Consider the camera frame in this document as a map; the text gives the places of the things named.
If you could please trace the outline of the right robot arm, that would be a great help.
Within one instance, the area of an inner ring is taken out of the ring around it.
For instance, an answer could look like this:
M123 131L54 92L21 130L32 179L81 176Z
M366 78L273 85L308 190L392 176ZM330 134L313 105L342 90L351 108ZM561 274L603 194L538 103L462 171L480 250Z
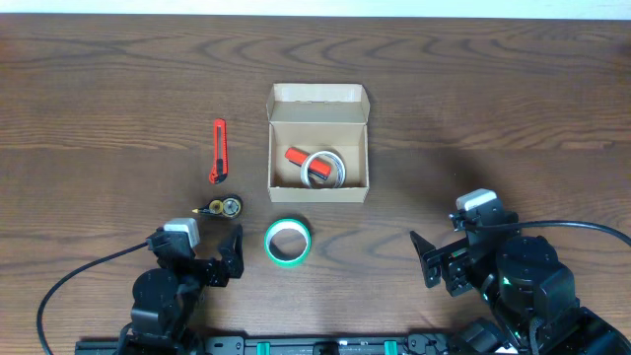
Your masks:
M436 248L415 232L410 239L425 285L444 282L452 297L477 291L496 324L481 340L520 354L628 354L630 341L583 307L573 272L543 237L492 234Z

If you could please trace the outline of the white clear tape roll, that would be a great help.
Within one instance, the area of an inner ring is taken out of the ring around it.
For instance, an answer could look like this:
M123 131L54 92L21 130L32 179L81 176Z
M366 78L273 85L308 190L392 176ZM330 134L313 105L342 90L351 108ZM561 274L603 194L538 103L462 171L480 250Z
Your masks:
M307 156L306 160L300 168L300 178L303 185L305 185L307 188L313 187L309 178L309 168L311 167L312 162L319 157L326 157L332 161L332 163L336 167L336 181L333 185L333 188L341 187L346 181L346 167L344 165L344 162L335 153L324 150L312 153Z

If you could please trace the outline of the black gold correction tape dispenser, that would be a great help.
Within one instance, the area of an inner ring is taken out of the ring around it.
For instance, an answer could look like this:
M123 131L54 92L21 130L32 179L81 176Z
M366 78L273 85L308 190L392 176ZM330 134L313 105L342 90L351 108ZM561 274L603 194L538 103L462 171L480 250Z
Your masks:
M213 198L206 205L192 209L191 212L206 217L233 220L241 216L243 209L242 199L232 194Z

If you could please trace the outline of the small red black cutter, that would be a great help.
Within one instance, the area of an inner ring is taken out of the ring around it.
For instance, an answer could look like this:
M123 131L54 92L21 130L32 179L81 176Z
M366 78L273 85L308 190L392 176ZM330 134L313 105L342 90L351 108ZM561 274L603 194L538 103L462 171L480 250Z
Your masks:
M308 156L307 152L293 147L285 153L285 158L298 167L303 165ZM315 178L327 180L331 174L331 165L320 158L315 158L308 167L308 173Z

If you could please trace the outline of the red utility knife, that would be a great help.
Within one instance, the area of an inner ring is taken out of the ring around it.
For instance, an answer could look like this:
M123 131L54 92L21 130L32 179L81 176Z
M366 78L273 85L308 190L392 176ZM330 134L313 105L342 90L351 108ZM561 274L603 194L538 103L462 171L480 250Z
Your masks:
M213 184L224 181L229 173L227 124L223 118L216 118L213 124L214 158L209 181Z

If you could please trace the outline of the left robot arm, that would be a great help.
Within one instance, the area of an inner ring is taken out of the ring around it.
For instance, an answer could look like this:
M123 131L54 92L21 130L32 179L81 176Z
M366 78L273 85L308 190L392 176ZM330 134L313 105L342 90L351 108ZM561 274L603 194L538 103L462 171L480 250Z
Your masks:
M205 341L188 322L207 287L239 279L243 227L223 240L219 259L198 258L199 230L193 219L175 219L147 238L159 266L141 274L132 287L131 323L119 335L117 354L204 354Z

